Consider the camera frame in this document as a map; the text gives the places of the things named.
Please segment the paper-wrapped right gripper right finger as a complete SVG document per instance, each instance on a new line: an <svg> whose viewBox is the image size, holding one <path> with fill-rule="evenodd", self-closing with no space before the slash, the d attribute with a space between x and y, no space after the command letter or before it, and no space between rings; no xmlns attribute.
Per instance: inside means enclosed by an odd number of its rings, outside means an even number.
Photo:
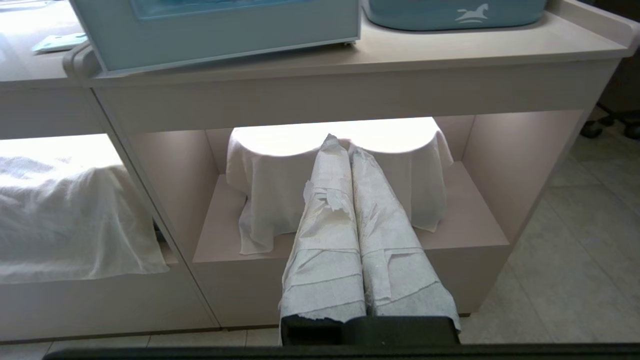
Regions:
<svg viewBox="0 0 640 360"><path fill-rule="evenodd" d="M373 317L446 317L461 330L442 284L377 160L349 149L365 301Z"/></svg>

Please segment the paper-wrapped right gripper left finger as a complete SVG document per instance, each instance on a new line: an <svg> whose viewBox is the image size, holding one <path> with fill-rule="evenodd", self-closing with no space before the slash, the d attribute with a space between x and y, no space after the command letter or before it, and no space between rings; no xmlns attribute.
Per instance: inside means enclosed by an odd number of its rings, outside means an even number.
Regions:
<svg viewBox="0 0 640 360"><path fill-rule="evenodd" d="M366 316L348 151L327 135L304 191L305 207L282 275L279 317L347 322Z"/></svg>

